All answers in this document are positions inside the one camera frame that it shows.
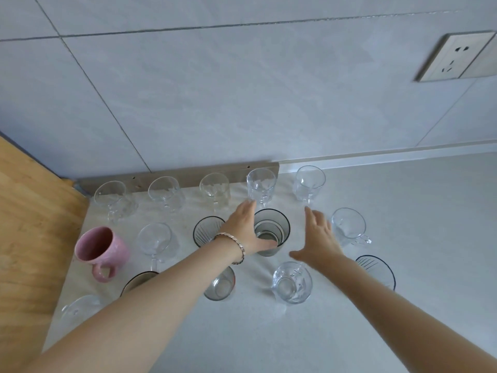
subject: forearm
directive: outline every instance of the forearm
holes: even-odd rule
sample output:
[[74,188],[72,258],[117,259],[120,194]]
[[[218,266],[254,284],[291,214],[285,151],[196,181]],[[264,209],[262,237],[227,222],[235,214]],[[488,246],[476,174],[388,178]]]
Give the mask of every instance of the forearm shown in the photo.
[[145,373],[238,246],[217,238],[114,301],[46,351],[28,372]]
[[497,371],[497,360],[373,279],[345,256],[320,271],[359,309],[411,372]]

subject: pink mug handle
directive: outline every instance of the pink mug handle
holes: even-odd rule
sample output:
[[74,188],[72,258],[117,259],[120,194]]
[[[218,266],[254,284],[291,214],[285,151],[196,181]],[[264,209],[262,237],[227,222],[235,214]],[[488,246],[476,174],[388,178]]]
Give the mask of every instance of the pink mug handle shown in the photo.
[[91,269],[91,274],[98,282],[109,282],[117,273],[117,268],[110,266],[109,277],[105,277],[102,273],[102,263],[96,263]]

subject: metal bracelet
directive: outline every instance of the metal bracelet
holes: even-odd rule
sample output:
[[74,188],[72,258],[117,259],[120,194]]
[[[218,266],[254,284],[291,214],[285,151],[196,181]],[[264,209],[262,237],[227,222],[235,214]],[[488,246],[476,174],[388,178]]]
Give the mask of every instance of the metal bracelet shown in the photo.
[[232,236],[230,233],[224,233],[224,232],[223,232],[223,233],[218,233],[218,234],[216,234],[216,235],[214,236],[214,238],[216,238],[217,236],[226,236],[226,237],[229,237],[229,238],[231,238],[233,241],[235,241],[235,242],[237,243],[238,247],[241,249],[242,254],[243,254],[243,255],[242,255],[242,260],[241,260],[241,261],[239,261],[239,262],[233,262],[232,264],[240,264],[240,263],[242,263],[242,262],[244,261],[244,259],[245,259],[245,248],[244,248],[244,247],[243,247],[243,245],[242,245],[242,244],[241,244],[241,243],[237,240],[237,238],[236,238],[236,237],[234,237],[234,236]]

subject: tiled wall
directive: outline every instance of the tiled wall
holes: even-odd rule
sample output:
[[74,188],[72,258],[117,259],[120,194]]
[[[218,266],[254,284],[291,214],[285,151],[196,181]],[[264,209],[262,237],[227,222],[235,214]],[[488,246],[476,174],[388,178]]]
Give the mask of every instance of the tiled wall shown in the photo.
[[0,0],[0,131],[73,178],[497,139],[497,76],[413,81],[494,29],[497,0]]

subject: pink mug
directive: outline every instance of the pink mug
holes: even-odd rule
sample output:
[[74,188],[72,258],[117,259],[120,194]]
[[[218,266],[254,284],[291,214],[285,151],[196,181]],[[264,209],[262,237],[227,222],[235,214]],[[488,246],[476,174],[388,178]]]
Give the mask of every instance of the pink mug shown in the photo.
[[[79,261],[93,265],[91,273],[98,282],[109,282],[130,257],[123,240],[107,226],[84,233],[74,247],[74,254]],[[108,277],[103,275],[102,267],[110,268]]]

